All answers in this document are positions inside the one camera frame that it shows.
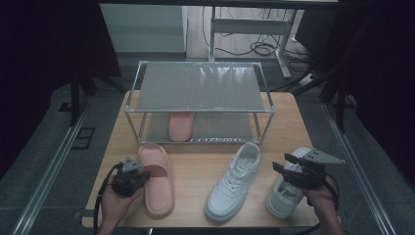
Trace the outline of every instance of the white shoe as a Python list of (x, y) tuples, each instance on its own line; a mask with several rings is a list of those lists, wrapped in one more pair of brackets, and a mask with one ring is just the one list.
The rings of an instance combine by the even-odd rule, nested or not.
[(260, 151), (256, 144), (249, 142), (239, 149), (207, 198), (205, 213), (208, 218), (226, 222), (235, 216), (247, 198), (259, 160)]
[[(297, 158), (302, 158), (308, 152), (310, 152), (310, 150), (307, 148), (299, 148), (293, 151), (292, 155)], [(285, 162), (284, 169), (301, 172), (300, 165), (292, 164), (288, 161)], [(302, 197), (302, 191), (291, 183), (284, 182), (284, 177), (281, 175), (266, 198), (266, 208), (274, 216), (286, 218), (293, 213)]]

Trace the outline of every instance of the wooden table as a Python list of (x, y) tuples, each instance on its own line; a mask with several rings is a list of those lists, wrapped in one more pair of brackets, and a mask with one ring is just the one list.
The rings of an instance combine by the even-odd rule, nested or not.
[[(318, 223), (313, 208), (305, 200), (287, 219), (278, 219), (268, 212), (265, 200), (280, 174), (272, 162), (284, 163), (284, 154), (296, 148), (312, 148), (296, 100), (291, 93), (271, 93), (277, 110), (263, 143), (259, 145), (261, 161), (254, 182), (241, 210), (230, 221), (215, 224), (205, 216), (208, 193), (223, 175), (242, 145), (233, 144), (165, 144), (171, 159), (175, 204), (171, 214), (153, 219), (146, 213), (143, 199), (131, 206), (127, 217), (118, 225), (124, 227), (284, 227), (313, 226)], [(137, 159), (139, 145), (123, 112), (128, 92), (119, 110), (106, 154), (99, 169), (86, 210), (94, 210), (98, 190), (113, 165), (125, 157)], [(85, 215), (82, 224), (93, 226), (92, 215)]]

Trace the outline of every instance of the pink slipper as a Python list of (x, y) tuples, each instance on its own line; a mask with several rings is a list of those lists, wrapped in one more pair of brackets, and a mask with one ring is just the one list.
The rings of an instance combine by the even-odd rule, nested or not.
[(187, 141), (192, 136), (195, 113), (173, 112), (170, 116), (169, 137), (171, 141)]
[(158, 144), (145, 144), (138, 151), (138, 161), (142, 172), (152, 173), (144, 185), (147, 212), (155, 218), (168, 214), (174, 206), (174, 194), (167, 152)]

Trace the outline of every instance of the metal rail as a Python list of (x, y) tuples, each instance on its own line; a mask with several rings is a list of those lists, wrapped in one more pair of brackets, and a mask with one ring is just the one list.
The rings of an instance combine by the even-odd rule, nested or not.
[(27, 205), (25, 206), (21, 217), (15, 225), (12, 234), (28, 234), (31, 226), (36, 220), (40, 209), (42, 208), (55, 179), (57, 178), (62, 165), (67, 158), (68, 152), (72, 146), (76, 134), (85, 120), (86, 113), (91, 105), (92, 98), (86, 97), (79, 115), (79, 118), (73, 126), (70, 127), (64, 141), (59, 147), (57, 153), (49, 163), (37, 187), (33, 191)]
[(384, 206), (382, 205), (382, 202), (379, 200), (378, 196), (373, 190), (372, 185), (370, 184), (362, 166), (356, 157), (356, 154), (353, 152), (347, 140), (347, 137), (339, 130), (338, 126), (336, 125), (335, 114), (333, 110), (327, 104), (323, 104), (322, 106), (326, 117), (328, 118), (332, 129), (336, 134), (336, 138), (343, 147), (346, 161), (350, 164), (351, 172), (354, 174), (357, 184), (359, 185), (360, 190), (365, 197), (376, 222), (378, 223), (379, 229), (381, 230), (382, 234), (396, 234), (389, 216), (385, 211)]

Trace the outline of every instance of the glass shelf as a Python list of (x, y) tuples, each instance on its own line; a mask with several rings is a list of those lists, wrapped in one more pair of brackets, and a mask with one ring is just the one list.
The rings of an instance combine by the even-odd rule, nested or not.
[[(260, 144), (275, 108), (259, 63), (140, 62), (124, 112), (139, 144)], [(174, 112), (195, 113), (187, 141), (168, 137)]]

